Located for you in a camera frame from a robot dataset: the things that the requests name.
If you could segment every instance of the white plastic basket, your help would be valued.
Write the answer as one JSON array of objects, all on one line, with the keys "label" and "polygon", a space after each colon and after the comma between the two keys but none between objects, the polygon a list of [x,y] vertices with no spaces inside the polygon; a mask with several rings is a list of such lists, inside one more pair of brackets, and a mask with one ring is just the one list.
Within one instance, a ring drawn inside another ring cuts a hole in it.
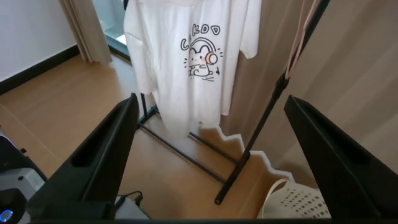
[{"label": "white plastic basket", "polygon": [[330,218],[330,214],[319,190],[281,179],[269,190],[257,218]]}]

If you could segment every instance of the blue ring light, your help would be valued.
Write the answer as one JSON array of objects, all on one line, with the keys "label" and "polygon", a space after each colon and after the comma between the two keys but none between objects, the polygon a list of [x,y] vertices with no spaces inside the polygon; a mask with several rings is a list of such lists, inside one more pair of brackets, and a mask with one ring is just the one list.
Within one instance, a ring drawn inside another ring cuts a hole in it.
[{"label": "blue ring light", "polygon": [[12,211],[11,210],[5,210],[0,214],[0,222],[6,222],[12,217]]}]

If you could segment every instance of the floor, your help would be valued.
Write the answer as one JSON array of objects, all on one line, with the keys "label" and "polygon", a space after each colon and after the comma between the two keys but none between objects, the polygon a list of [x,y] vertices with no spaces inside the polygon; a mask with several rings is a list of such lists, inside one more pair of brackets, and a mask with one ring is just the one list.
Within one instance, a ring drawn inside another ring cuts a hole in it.
[{"label": "floor", "polygon": [[[113,56],[113,63],[100,65],[76,56],[1,95],[0,125],[50,177],[131,92],[135,92],[134,72],[124,60]],[[166,135],[160,118],[151,118],[148,126]],[[233,141],[222,142],[211,131],[196,132],[239,157]],[[190,138],[174,143],[222,177],[233,169],[225,159]],[[224,202],[215,205],[221,184],[139,129],[119,192],[141,190],[141,207],[154,219],[255,218],[267,189],[278,178],[268,173],[261,156],[253,155]]]}]

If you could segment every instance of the perforated basket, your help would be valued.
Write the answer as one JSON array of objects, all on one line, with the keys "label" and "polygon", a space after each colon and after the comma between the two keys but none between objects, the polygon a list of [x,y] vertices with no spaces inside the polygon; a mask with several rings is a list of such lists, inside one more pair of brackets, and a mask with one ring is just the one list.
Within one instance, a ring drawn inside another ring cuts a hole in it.
[{"label": "perforated basket", "polygon": [[271,187],[257,218],[330,218],[330,214],[319,190],[281,179]]}]

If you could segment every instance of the clothes rack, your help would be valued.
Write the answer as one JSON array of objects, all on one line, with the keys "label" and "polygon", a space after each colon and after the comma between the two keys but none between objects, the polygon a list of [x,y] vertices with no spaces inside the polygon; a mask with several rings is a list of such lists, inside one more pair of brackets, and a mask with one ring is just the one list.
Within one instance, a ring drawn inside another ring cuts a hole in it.
[{"label": "clothes rack", "polygon": [[[305,45],[307,44],[313,30],[317,26],[318,21],[320,20],[323,12],[325,11],[329,1],[330,0],[321,0],[318,4],[317,8],[315,9],[312,19],[308,23],[307,31],[306,31],[306,34],[305,34],[305,37],[303,40],[303,47],[302,47],[303,49],[304,49]],[[128,0],[124,0],[124,9],[126,9],[127,4],[128,4]],[[210,144],[206,140],[202,139],[195,133],[189,132],[189,135],[191,137],[200,141],[201,143],[203,143],[204,145],[206,145],[207,147],[209,147],[213,151],[217,152],[219,155],[223,156],[225,159],[227,159],[228,161],[230,161],[234,164],[234,169],[233,169],[232,173],[230,173],[229,177],[226,180],[221,178],[219,175],[215,174],[213,171],[209,170],[206,166],[202,165],[198,161],[192,159],[190,156],[185,154],[183,151],[181,151],[180,149],[175,147],[172,143],[168,142],[162,136],[159,136],[156,132],[151,130],[151,128],[149,128],[148,126],[145,125],[145,122],[148,121],[153,115],[159,113],[159,110],[158,110],[157,106],[155,105],[148,111],[147,106],[146,106],[146,101],[145,101],[145,95],[142,93],[141,93],[141,101],[142,101],[142,107],[144,109],[144,115],[143,115],[143,117],[140,118],[137,128],[145,129],[148,133],[151,133],[151,135],[155,136],[162,143],[167,145],[169,148],[173,149],[176,153],[178,153],[179,155],[184,157],[186,160],[190,161],[192,164],[196,165],[202,171],[206,172],[210,177],[212,177],[215,180],[217,180],[218,182],[220,182],[222,184],[222,187],[221,187],[220,191],[218,192],[218,195],[215,198],[215,203],[217,205],[220,205],[222,203],[222,201],[224,200],[226,194],[228,193],[228,191],[234,184],[236,178],[238,178],[238,175],[242,171],[243,167],[249,160],[250,150],[253,147],[254,142],[256,141],[262,127],[264,126],[268,116],[270,115],[277,99],[280,97],[280,95],[282,94],[283,90],[286,88],[288,83],[289,83],[289,79],[285,79],[285,72],[284,72],[280,76],[280,78],[277,80],[277,82],[275,84],[275,89],[271,96],[271,99],[268,102],[266,109],[264,110],[262,117],[261,117],[260,121],[258,122],[258,124],[250,138],[248,145],[246,146],[242,156],[239,159],[232,158],[230,155],[223,152],[221,149],[218,149],[217,147],[213,146],[212,144]]]}]

